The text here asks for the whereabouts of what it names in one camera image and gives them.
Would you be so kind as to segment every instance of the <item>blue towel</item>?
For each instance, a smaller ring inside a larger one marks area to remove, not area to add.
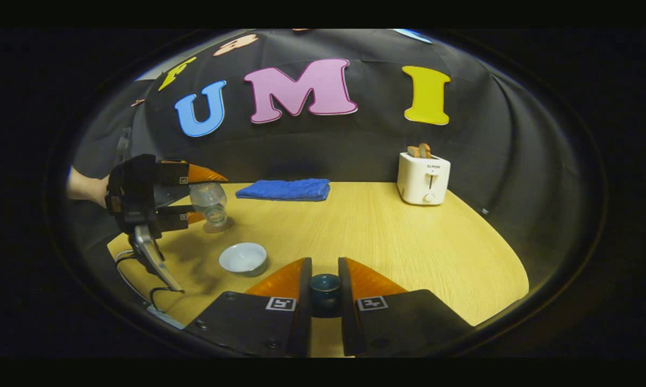
[[[256,181],[239,189],[237,198],[264,200],[293,200],[299,202],[320,202],[328,198],[329,180],[307,179],[300,181]]]

